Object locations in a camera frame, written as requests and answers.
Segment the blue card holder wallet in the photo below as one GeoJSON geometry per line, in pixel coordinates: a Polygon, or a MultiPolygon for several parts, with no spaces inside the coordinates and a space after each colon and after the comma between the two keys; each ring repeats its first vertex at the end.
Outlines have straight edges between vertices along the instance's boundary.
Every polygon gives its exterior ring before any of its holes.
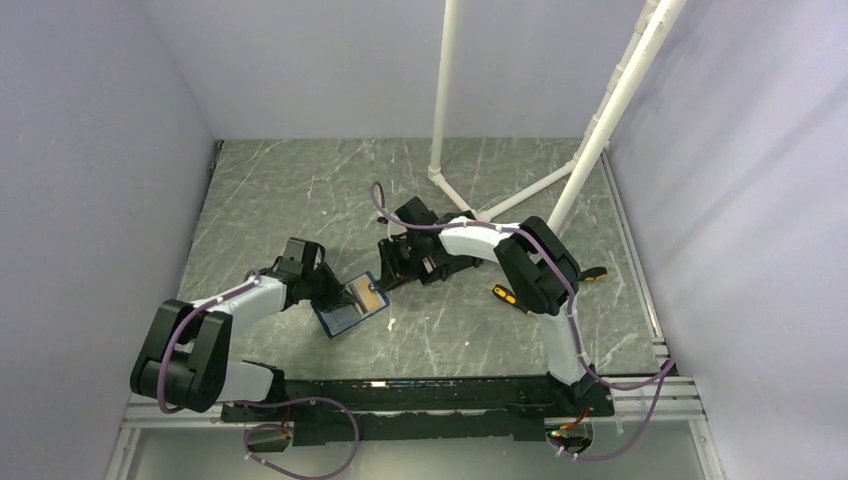
{"type": "Polygon", "coordinates": [[[330,284],[328,293],[311,301],[325,334],[335,338],[390,305],[370,271],[347,281],[330,284]]]}

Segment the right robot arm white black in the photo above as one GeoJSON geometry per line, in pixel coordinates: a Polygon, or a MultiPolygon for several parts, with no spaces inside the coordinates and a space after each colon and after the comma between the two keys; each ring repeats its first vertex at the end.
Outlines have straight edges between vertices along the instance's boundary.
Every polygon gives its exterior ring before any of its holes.
{"type": "Polygon", "coordinates": [[[581,269],[544,220],[494,224],[468,212],[437,216],[414,197],[389,212],[379,194],[372,200],[381,216],[402,227],[378,244],[379,288],[388,292],[412,281],[428,285],[484,262],[500,267],[510,287],[508,302],[537,319],[548,359],[558,380],[551,388],[557,411],[574,415],[590,399],[581,380],[589,361],[582,348],[574,300],[581,269]]]}

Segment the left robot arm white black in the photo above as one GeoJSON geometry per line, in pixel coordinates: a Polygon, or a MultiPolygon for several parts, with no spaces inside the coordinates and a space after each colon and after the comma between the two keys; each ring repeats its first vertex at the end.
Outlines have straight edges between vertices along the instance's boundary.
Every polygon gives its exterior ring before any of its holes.
{"type": "Polygon", "coordinates": [[[170,299],[157,309],[130,374],[131,391],[153,399],[165,414],[198,413],[218,402],[246,403],[264,420],[287,406],[282,371],[230,360],[233,334],[307,302],[325,333],[334,337],[365,319],[380,300],[361,276],[343,283],[317,242],[292,238],[262,269],[235,287],[194,301],[170,299]]]}

